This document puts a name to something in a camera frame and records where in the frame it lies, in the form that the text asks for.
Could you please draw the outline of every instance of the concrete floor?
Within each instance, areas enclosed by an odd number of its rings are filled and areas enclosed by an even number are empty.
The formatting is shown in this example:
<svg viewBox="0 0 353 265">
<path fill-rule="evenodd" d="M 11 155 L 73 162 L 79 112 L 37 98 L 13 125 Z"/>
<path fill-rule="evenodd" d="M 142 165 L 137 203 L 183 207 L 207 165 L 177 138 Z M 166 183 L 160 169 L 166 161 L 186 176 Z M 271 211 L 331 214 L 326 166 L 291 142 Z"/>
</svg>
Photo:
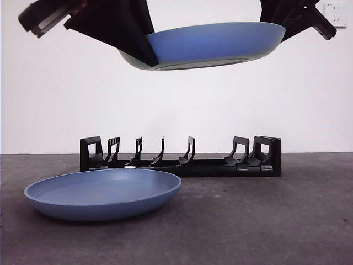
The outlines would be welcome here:
<svg viewBox="0 0 353 265">
<path fill-rule="evenodd" d="M 183 179 L 152 213 L 81 224 L 36 212 L 32 182 L 78 155 L 3 155 L 2 264 L 353 264 L 353 153 L 284 154 L 283 178 Z"/>
</svg>

